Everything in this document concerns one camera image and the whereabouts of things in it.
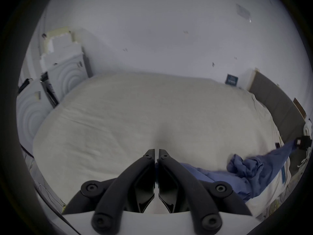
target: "wire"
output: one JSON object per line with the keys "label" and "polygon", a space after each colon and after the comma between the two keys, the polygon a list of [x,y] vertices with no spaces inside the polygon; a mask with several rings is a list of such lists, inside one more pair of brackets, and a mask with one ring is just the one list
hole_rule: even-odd
{"label": "wire", "polygon": [[[40,183],[38,183],[38,182],[37,182],[37,184],[38,184],[38,189],[40,188],[40,186],[44,187],[42,184],[40,184]],[[58,205],[63,209],[64,207],[61,206],[61,204],[52,196],[52,194],[47,190],[47,188],[46,188],[46,187],[44,187],[44,188],[45,188],[46,192],[47,192],[48,194],[50,194],[50,196],[53,198],[53,200],[56,201],[56,202],[58,203]]]}
{"label": "wire", "polygon": [[57,215],[63,222],[65,222],[69,227],[71,227],[75,232],[77,232],[77,234],[81,235],[62,215],[61,213],[57,212],[52,206],[51,204],[47,201],[47,199],[43,196],[42,192],[39,191],[39,189],[37,188],[36,184],[34,185],[36,192],[38,193],[38,195],[41,197],[41,199],[44,201],[44,203],[55,213],[55,215]]}

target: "blue blanket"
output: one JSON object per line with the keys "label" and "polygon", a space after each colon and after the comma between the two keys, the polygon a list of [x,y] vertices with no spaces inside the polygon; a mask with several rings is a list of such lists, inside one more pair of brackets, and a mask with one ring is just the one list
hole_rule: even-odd
{"label": "blue blanket", "polygon": [[208,171],[189,164],[182,165],[199,180],[229,183],[233,190],[246,202],[261,194],[295,149],[294,141],[291,141],[264,156],[255,156],[243,160],[240,156],[234,155],[227,165],[227,171]]}

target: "cable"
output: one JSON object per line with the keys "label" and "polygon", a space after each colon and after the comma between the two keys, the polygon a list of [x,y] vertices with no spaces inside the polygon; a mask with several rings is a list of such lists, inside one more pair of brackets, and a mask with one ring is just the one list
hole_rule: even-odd
{"label": "cable", "polygon": [[[37,182],[37,184],[38,184],[38,190],[39,190],[39,188],[40,188],[40,186],[42,186],[42,187],[44,187],[42,184],[40,184],[40,183],[38,183]],[[50,199],[50,201],[51,201],[51,203],[55,206],[55,208],[56,208],[56,210],[57,211],[59,211],[58,210],[58,207],[55,205],[55,203],[51,200],[51,198],[49,197],[49,195],[48,195],[48,198]]]}
{"label": "cable", "polygon": [[41,199],[44,201],[44,203],[55,213],[55,215],[57,215],[63,222],[65,222],[69,227],[71,227],[75,232],[77,232],[77,234],[81,235],[59,212],[57,212],[52,206],[51,204],[46,200],[46,198],[43,196],[43,194],[41,193],[41,191],[37,188],[36,184],[35,186],[35,190],[38,193],[38,195],[41,197]]}

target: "bed frame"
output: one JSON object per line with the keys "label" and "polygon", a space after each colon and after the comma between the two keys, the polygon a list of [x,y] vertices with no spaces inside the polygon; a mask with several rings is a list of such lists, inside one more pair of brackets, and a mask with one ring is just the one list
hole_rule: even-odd
{"label": "bed frame", "polygon": [[[248,91],[267,107],[284,143],[303,135],[305,120],[293,101],[279,86],[255,70]],[[299,170],[298,165],[306,158],[306,151],[297,150],[289,158],[291,163],[289,170],[293,176]]]}

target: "screw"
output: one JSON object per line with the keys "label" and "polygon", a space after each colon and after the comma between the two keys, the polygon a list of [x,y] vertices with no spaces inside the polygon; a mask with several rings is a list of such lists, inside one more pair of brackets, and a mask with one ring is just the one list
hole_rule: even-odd
{"label": "screw", "polygon": [[209,214],[202,219],[202,227],[206,230],[215,230],[222,225],[221,218],[216,214]]}
{"label": "screw", "polygon": [[88,185],[87,191],[96,191],[98,189],[98,186],[96,185]]}
{"label": "screw", "polygon": [[215,189],[216,189],[217,191],[219,191],[219,192],[226,191],[226,187],[223,186],[223,185],[218,185]]}
{"label": "screw", "polygon": [[146,154],[146,155],[143,155],[145,158],[147,158],[147,159],[151,159],[152,158],[152,156],[150,155],[150,154]]}
{"label": "screw", "polygon": [[92,221],[92,226],[102,230],[108,230],[112,227],[112,218],[105,214],[94,215]]}

